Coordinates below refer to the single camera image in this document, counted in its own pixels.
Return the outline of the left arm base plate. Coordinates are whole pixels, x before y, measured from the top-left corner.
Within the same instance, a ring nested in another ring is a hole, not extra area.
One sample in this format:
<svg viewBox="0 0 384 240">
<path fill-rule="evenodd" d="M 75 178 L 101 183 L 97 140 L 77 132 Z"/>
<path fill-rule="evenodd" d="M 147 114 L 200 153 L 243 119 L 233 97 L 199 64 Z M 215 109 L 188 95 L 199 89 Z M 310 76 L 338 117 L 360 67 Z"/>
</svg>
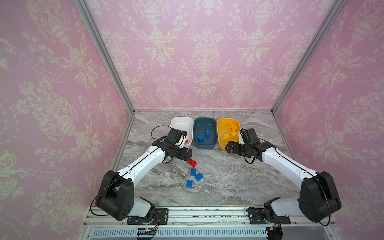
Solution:
<svg viewBox="0 0 384 240">
<path fill-rule="evenodd" d="M 145 217 L 128 217 L 127 225 L 166 225 L 168 223 L 169 209 L 155 208 Z"/>
</svg>

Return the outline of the dark teal plastic bin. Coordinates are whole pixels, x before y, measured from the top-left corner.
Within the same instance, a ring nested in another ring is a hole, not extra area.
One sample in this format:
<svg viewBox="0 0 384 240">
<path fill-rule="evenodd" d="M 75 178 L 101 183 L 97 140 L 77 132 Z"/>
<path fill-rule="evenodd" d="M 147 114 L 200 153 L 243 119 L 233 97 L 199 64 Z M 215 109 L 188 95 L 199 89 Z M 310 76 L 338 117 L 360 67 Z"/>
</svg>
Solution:
<svg viewBox="0 0 384 240">
<path fill-rule="evenodd" d="M 213 118 L 194 120 L 193 144 L 197 149 L 211 150 L 218 142 L 217 122 Z"/>
</svg>

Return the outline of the yellow plastic bin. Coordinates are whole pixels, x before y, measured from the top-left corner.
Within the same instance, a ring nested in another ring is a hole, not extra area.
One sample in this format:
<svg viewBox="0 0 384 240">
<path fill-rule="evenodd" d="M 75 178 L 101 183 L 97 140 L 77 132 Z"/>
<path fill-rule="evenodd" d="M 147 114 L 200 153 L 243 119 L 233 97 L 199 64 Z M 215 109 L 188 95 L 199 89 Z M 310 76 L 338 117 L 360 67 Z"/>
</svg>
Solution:
<svg viewBox="0 0 384 240">
<path fill-rule="evenodd" d="M 226 147 L 226 145 L 228 144 L 229 141 L 239 142 L 239 136 L 238 135 L 232 136 L 231 135 L 232 131 L 227 128 L 227 125 L 229 123 L 234 123 L 234 124 L 237 125 L 237 127 L 238 127 L 237 130 L 236 130 L 237 133 L 239 132 L 239 130 L 241 128 L 241 125 L 240 125 L 239 121 L 236 120 L 236 119 L 221 118 L 221 119 L 217 120 L 218 142 L 219 142 L 219 147 L 222 150 L 225 150 L 225 147 Z M 223 139 L 224 134 L 229 134 L 229 139 L 228 140 L 224 140 Z"/>
</svg>

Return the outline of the yellow rounded lego 120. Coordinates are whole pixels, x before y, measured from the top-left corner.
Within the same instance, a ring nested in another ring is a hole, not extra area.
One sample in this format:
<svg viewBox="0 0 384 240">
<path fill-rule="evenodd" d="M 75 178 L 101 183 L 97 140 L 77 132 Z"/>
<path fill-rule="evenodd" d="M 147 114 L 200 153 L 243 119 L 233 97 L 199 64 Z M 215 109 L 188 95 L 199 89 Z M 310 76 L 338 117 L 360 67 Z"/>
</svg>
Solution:
<svg viewBox="0 0 384 240">
<path fill-rule="evenodd" d="M 236 124 L 234 124 L 234 123 L 229 123 L 228 125 L 227 125 L 227 128 L 229 129 L 229 130 L 231 130 L 232 132 L 235 132 L 236 130 L 237 130 L 237 125 Z"/>
</svg>

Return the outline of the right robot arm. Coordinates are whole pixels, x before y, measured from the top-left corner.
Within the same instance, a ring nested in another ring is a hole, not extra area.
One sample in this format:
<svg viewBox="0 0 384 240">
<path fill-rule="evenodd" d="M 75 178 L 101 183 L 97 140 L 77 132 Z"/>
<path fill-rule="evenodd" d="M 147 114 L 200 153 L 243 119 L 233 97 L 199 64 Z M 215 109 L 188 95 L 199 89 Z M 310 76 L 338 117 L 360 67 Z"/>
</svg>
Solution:
<svg viewBox="0 0 384 240">
<path fill-rule="evenodd" d="M 272 166 L 299 188 L 300 195 L 297 200 L 278 197 L 264 204 L 263 215 L 269 223 L 276 223 L 278 218 L 286 216 L 304 216 L 314 223 L 319 223 L 325 218 L 330 219 L 333 213 L 342 208 L 331 174 L 325 171 L 317 172 L 299 164 L 269 142 L 250 146 L 230 141 L 225 150 L 244 159 L 251 158 L 249 164 L 258 159 Z"/>
</svg>

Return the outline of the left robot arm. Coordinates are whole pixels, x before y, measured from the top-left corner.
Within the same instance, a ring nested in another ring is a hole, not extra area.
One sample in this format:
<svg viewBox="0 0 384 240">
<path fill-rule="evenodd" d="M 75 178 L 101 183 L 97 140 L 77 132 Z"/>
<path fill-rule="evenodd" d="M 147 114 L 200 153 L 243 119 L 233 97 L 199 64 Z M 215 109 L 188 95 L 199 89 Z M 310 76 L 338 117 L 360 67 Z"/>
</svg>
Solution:
<svg viewBox="0 0 384 240">
<path fill-rule="evenodd" d="M 183 145 L 154 141 L 144 154 L 125 168 L 105 173 L 91 207 L 98 207 L 105 212 L 104 217 L 111 216 L 119 222 L 133 219 L 151 224 L 155 218 L 155 205 L 144 198 L 136 198 L 135 187 L 167 157 L 188 162 L 192 156 L 193 150 Z"/>
</svg>

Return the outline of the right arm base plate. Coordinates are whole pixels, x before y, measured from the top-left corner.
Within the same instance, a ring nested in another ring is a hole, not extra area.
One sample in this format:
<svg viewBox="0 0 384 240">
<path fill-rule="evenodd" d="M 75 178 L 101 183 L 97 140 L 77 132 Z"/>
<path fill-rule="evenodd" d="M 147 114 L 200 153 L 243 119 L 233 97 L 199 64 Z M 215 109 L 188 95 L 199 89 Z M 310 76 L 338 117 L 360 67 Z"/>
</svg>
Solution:
<svg viewBox="0 0 384 240">
<path fill-rule="evenodd" d="M 289 225 L 289 217 L 278 217 L 271 210 L 265 208 L 249 207 L 245 210 L 251 225 Z"/>
</svg>

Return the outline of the white plastic bin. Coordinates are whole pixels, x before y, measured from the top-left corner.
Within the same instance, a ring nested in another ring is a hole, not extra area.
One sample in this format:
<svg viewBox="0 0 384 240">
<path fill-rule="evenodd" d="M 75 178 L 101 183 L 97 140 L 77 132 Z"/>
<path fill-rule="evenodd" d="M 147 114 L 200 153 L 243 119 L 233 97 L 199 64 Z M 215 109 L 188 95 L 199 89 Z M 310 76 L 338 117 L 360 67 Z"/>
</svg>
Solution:
<svg viewBox="0 0 384 240">
<path fill-rule="evenodd" d="M 193 142 L 193 132 L 194 132 L 194 120 L 189 117 L 175 117 L 171 120 L 171 128 L 184 130 L 187 132 L 188 143 L 184 147 L 189 148 Z"/>
</svg>

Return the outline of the blue sloped lego brick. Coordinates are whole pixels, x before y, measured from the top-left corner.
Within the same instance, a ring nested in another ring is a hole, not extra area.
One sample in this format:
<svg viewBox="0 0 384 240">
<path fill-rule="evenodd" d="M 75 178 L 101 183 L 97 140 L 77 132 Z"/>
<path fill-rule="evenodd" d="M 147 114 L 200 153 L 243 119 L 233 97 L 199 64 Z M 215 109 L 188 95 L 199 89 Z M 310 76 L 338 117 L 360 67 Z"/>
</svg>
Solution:
<svg viewBox="0 0 384 240">
<path fill-rule="evenodd" d="M 204 178 L 204 175 L 202 173 L 198 173 L 196 176 L 195 176 L 195 179 L 196 181 L 201 181 L 202 179 Z"/>
</svg>

